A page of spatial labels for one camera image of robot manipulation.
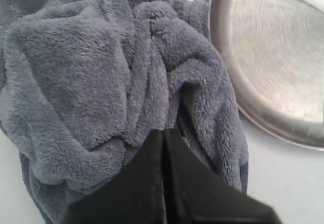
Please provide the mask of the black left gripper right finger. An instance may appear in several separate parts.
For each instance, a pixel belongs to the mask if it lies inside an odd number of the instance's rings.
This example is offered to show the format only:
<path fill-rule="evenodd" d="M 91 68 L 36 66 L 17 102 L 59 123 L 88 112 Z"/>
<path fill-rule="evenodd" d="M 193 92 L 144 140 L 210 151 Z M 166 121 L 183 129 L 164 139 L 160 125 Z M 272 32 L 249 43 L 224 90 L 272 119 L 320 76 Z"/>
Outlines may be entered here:
<path fill-rule="evenodd" d="M 175 129 L 164 131 L 164 195 L 167 223 L 281 223 L 206 167 Z"/>

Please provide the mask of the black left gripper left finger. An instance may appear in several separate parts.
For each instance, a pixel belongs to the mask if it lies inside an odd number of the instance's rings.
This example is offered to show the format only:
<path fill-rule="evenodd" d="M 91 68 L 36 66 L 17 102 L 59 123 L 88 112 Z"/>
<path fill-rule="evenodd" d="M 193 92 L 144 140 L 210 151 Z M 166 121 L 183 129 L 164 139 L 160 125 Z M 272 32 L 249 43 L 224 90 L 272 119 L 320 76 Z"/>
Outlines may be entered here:
<path fill-rule="evenodd" d="M 151 130 L 126 167 L 94 193 L 70 204 L 60 222 L 163 223 L 162 150 L 162 131 Z"/>

